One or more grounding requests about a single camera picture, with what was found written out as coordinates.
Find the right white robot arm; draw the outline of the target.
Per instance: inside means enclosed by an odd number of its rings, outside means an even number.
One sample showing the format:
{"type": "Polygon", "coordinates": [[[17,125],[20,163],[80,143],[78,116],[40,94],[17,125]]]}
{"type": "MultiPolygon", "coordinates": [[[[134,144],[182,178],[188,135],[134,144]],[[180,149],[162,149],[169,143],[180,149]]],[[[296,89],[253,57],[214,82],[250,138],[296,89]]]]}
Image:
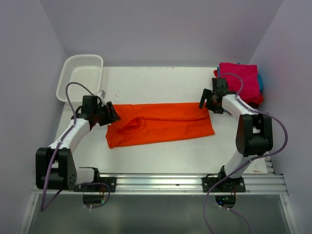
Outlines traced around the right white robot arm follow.
{"type": "Polygon", "coordinates": [[[253,158],[273,148],[271,117],[256,113],[234,91],[229,91],[225,78],[213,78],[212,89],[204,89],[199,107],[215,114],[229,112],[237,121],[236,151],[230,161],[217,174],[202,178],[205,193],[245,192],[243,174],[253,158]]]}

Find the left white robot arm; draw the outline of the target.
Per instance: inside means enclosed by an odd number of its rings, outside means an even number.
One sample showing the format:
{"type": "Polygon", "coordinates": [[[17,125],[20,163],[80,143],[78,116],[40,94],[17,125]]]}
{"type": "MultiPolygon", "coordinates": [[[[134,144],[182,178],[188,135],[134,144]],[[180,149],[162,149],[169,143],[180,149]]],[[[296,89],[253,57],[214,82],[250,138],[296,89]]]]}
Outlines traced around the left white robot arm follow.
{"type": "Polygon", "coordinates": [[[82,105],[72,111],[69,126],[60,137],[36,151],[36,186],[39,189],[70,191],[84,185],[94,192],[101,187],[98,169],[76,167],[74,152],[93,127],[111,124],[120,117],[112,102],[104,102],[96,95],[84,96],[82,105]]]}

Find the orange t shirt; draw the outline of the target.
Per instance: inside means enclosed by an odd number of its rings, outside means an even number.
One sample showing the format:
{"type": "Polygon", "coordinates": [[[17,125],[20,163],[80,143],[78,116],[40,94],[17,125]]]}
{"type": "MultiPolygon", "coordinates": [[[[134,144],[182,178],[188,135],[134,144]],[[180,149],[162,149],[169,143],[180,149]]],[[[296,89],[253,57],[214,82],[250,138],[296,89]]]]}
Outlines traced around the orange t shirt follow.
{"type": "Polygon", "coordinates": [[[186,140],[214,135],[209,112],[196,102],[119,104],[120,120],[108,126],[109,148],[186,140]]]}

